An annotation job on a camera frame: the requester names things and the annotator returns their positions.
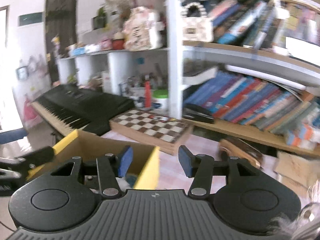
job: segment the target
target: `black cable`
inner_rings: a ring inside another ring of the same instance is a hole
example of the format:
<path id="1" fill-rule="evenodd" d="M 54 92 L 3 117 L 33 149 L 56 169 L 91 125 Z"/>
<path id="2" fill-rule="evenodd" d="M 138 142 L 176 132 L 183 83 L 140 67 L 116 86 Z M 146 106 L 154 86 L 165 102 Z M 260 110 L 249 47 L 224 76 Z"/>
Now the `black cable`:
<path id="1" fill-rule="evenodd" d="M 8 230 L 10 230 L 10 231 L 12 231 L 12 232 L 15 232 L 15 230 L 9 228 L 8 226 L 6 226 L 6 225 L 5 225 L 4 223 L 2 223 L 1 221 L 0 221 L 0 225 L 3 225 L 6 229 L 8 229 Z"/>

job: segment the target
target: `white container with green lid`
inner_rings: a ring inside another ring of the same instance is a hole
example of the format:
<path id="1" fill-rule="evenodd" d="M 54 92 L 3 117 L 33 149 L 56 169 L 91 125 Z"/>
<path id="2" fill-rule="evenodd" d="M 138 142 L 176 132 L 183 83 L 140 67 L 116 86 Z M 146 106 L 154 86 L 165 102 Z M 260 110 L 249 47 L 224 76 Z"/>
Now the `white container with green lid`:
<path id="1" fill-rule="evenodd" d="M 152 106 L 159 110 L 168 110 L 168 91 L 155 90 L 152 95 Z"/>

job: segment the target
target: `red bottle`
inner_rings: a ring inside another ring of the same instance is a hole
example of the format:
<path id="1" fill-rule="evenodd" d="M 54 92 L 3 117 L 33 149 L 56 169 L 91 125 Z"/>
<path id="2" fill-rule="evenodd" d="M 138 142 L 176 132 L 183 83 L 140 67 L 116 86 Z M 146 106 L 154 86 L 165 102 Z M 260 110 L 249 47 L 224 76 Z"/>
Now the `red bottle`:
<path id="1" fill-rule="evenodd" d="M 150 82 L 146 81 L 144 83 L 144 98 L 145 98 L 145 108 L 151 108 L 151 90 Z"/>

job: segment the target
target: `yellow box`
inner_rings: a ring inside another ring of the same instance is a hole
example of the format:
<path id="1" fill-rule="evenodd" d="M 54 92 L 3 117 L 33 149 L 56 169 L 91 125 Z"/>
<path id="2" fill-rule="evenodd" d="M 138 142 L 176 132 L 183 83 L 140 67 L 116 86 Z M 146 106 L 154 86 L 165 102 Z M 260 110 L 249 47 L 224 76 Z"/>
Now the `yellow box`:
<path id="1" fill-rule="evenodd" d="M 155 189 L 159 180 L 158 146 L 101 138 L 82 130 L 74 130 L 58 142 L 53 147 L 56 155 L 54 160 L 29 171 L 28 180 L 39 177 L 73 156 L 81 156 L 86 162 L 107 153 L 117 155 L 126 145 L 133 149 L 133 160 L 128 173 L 138 176 L 133 188 Z"/>

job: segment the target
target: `ribbed black surface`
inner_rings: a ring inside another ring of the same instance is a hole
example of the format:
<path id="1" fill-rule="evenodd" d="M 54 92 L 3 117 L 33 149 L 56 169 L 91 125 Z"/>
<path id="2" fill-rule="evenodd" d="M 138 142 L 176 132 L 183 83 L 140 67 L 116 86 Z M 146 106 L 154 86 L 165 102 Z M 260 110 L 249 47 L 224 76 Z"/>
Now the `ribbed black surface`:
<path id="1" fill-rule="evenodd" d="M 249 236 L 218 220 L 205 201 L 182 190 L 129 190 L 104 201 L 87 222 L 68 231 L 41 234 L 18 229 L 9 240 L 287 240 L 282 236 Z"/>

